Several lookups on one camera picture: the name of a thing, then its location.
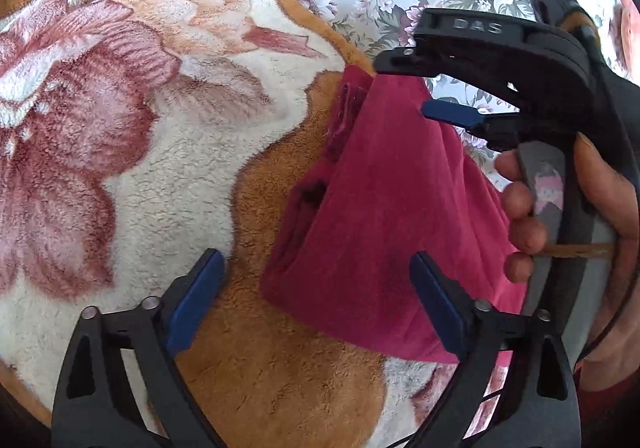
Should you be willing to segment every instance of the folded garment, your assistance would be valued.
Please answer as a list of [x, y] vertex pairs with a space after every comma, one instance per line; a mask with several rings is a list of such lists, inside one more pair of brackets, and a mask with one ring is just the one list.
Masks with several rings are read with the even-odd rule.
[[455, 129], [425, 120], [421, 78], [345, 70], [322, 157], [292, 190], [261, 279], [271, 304], [389, 356], [454, 362], [409, 281], [427, 251], [473, 298], [519, 312], [499, 193]]

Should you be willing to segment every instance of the metal screw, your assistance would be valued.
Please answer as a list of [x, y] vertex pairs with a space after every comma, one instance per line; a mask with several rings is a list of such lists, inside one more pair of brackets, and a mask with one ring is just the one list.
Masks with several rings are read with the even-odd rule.
[[160, 305], [160, 299], [157, 296], [147, 296], [142, 301], [142, 309], [155, 309]]
[[84, 309], [82, 309], [80, 316], [85, 320], [90, 320], [97, 314], [98, 314], [98, 308], [95, 305], [90, 305], [89, 307], [85, 307]]
[[543, 322], [551, 322], [551, 314], [546, 309], [538, 309], [536, 316]]
[[493, 306], [491, 305], [491, 302], [489, 302], [488, 300], [485, 300], [484, 298], [482, 298], [481, 300], [476, 300], [475, 304], [476, 304], [476, 309], [478, 309], [479, 311], [482, 311], [483, 313], [487, 313], [493, 308]]

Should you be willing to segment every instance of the brown blanket section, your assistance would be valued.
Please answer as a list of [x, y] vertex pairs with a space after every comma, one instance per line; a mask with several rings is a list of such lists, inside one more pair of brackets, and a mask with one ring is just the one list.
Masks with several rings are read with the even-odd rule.
[[[29, 1], [0, 0], [0, 16]], [[371, 71], [362, 53], [295, 0], [278, 1], [293, 21], [321, 34], [347, 63]], [[287, 194], [318, 157], [340, 76], [319, 74], [308, 90], [308, 116], [300, 128], [240, 174], [228, 285], [193, 347], [177, 360], [198, 404], [231, 448], [357, 448], [380, 417], [382, 357], [294, 322], [258, 294]], [[7, 374], [11, 379], [12, 372]], [[15, 394], [37, 412], [24, 388]]]

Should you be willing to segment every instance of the red flower print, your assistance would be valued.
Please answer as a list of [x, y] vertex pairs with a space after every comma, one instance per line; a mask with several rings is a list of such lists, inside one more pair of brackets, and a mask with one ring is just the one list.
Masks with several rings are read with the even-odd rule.
[[102, 181], [145, 154], [148, 92], [180, 60], [105, 0], [43, 0], [0, 33], [0, 292], [18, 276], [71, 299], [112, 284]]

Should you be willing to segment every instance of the finger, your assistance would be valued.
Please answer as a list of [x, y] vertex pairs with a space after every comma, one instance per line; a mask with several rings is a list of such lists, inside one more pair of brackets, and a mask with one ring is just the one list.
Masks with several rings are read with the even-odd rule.
[[533, 217], [513, 221], [509, 227], [509, 240], [523, 253], [538, 253], [546, 244], [546, 227]]
[[638, 202], [633, 185], [604, 162], [582, 134], [575, 140], [574, 164], [580, 189], [602, 217], [621, 238], [638, 239]]
[[507, 186], [501, 200], [505, 215], [512, 221], [527, 217], [533, 211], [533, 195], [523, 182], [516, 181]]
[[533, 273], [533, 258], [520, 251], [511, 253], [504, 261], [504, 274], [515, 284], [526, 282]]
[[522, 170], [518, 161], [518, 152], [509, 150], [495, 158], [494, 167], [497, 172], [509, 181], [522, 181]]

